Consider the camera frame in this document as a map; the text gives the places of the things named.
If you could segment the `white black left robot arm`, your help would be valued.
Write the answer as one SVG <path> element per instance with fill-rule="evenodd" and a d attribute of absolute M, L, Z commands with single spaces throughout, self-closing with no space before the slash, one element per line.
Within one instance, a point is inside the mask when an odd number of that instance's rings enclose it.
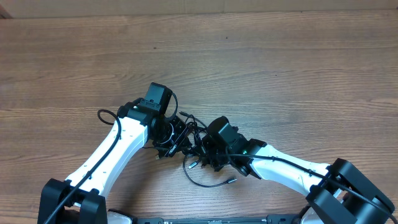
<path fill-rule="evenodd" d="M 175 114 L 165 116 L 175 97 L 166 86 L 151 83 L 145 97 L 121 106 L 94 153 L 64 181 L 45 184 L 38 223 L 136 223 L 132 215 L 107 209 L 106 199 L 129 160 L 148 141 L 159 157 L 172 157 L 189 146 L 184 123 Z"/>

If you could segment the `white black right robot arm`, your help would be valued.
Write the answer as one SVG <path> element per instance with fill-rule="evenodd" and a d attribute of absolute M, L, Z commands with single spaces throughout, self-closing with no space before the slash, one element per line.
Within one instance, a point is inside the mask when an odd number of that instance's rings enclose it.
<path fill-rule="evenodd" d="M 246 139 L 224 116 L 207 127 L 203 141 L 214 169 L 231 165 L 244 176 L 302 194 L 308 204 L 298 216 L 300 223 L 397 222 L 392 201 L 347 160 L 326 164 L 290 156 L 264 141 Z"/>

